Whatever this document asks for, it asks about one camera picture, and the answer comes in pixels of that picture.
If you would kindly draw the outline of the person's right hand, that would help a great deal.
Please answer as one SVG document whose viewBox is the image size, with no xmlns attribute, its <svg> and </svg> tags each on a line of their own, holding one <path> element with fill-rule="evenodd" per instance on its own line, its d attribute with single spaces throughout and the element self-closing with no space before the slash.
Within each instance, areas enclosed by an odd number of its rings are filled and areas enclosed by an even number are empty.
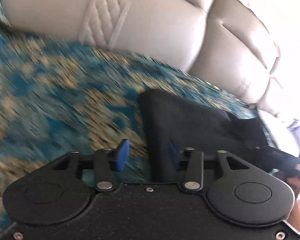
<svg viewBox="0 0 300 240">
<path fill-rule="evenodd" d="M 288 217 L 287 222 L 300 232 L 300 207 L 297 202 L 297 198 L 300 192 L 300 179 L 298 177 L 287 178 L 286 183 L 293 189 L 295 194 L 294 207 Z"/>
</svg>

